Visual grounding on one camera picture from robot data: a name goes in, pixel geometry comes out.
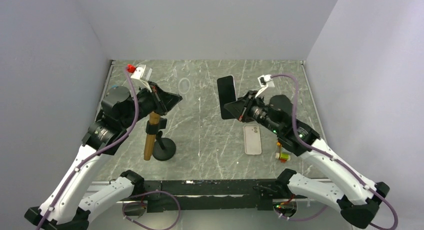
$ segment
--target red part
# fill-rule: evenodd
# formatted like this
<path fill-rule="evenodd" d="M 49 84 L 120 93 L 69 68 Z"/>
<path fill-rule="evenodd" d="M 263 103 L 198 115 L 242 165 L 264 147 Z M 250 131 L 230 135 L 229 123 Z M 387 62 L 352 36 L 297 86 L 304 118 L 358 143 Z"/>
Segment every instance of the red part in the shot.
<path fill-rule="evenodd" d="M 126 66 L 126 71 L 129 72 L 130 74 L 133 74 L 136 71 L 136 67 L 131 64 L 128 64 Z"/>

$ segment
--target white connector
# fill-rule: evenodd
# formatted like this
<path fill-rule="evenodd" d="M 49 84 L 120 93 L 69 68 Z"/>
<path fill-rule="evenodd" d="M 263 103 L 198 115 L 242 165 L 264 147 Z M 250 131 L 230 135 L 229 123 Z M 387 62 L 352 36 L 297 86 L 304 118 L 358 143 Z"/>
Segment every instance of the white connector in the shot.
<path fill-rule="evenodd" d="M 147 68 L 146 65 L 140 64 L 131 75 L 131 79 L 138 80 L 149 92 L 152 92 L 152 88 L 149 85 L 149 79 L 152 74 L 152 69 Z"/>
<path fill-rule="evenodd" d="M 259 81 L 260 89 L 257 91 L 255 98 L 259 97 L 267 88 L 274 88 L 274 81 L 271 78 L 271 74 L 268 75 L 262 75 L 257 78 Z"/>

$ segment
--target marble table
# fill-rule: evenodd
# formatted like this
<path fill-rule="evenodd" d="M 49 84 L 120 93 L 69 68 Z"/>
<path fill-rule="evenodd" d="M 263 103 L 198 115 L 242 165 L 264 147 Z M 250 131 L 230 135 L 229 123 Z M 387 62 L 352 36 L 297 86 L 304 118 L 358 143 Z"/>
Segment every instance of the marble table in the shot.
<path fill-rule="evenodd" d="M 325 176 L 298 157 L 281 163 L 275 159 L 276 136 L 260 126 L 262 154 L 245 154 L 243 124 L 222 120 L 218 100 L 217 79 L 233 75 L 236 93 L 243 96 L 257 90 L 257 77 L 263 74 L 292 73 L 299 80 L 300 93 L 297 117 L 322 130 L 314 108 L 306 77 L 297 60 L 130 60 L 113 61 L 107 88 L 126 86 L 123 73 L 127 64 L 144 64 L 153 68 L 150 80 L 164 91 L 180 93 L 183 101 L 172 109 L 164 137 L 171 138 L 176 154 L 168 161 L 143 160 L 146 122 L 140 120 L 115 156 L 102 168 L 97 181 L 117 178 L 131 169 L 146 180 L 233 180 L 276 178 L 285 168 L 296 170 L 309 178 Z M 275 88 L 265 92 L 265 102 L 276 94 L 293 99 L 294 84 L 289 78 L 274 81 Z"/>

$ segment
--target white wall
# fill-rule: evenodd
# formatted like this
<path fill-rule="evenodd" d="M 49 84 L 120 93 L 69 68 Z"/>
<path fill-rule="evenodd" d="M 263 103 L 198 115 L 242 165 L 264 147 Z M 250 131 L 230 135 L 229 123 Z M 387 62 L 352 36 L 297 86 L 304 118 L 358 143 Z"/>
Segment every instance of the white wall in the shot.
<path fill-rule="evenodd" d="M 408 230 L 424 226 L 423 13 L 424 0 L 338 0 L 306 61 L 329 143 L 391 187 Z"/>
<path fill-rule="evenodd" d="M 108 71 L 76 0 L 0 0 L 0 223 L 55 189 L 94 119 Z"/>
<path fill-rule="evenodd" d="M 79 0 L 120 60 L 304 60 L 336 1 Z"/>

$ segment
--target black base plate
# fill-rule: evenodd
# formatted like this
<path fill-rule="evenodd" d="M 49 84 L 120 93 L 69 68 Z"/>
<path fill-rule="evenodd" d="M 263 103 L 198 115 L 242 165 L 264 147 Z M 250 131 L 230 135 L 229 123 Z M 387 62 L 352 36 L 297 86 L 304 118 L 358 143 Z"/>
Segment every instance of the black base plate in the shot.
<path fill-rule="evenodd" d="M 162 137 L 162 142 L 165 145 L 165 149 L 162 149 L 157 141 L 154 142 L 153 157 L 159 161 L 166 161 L 175 155 L 177 146 L 174 141 L 167 137 Z"/>

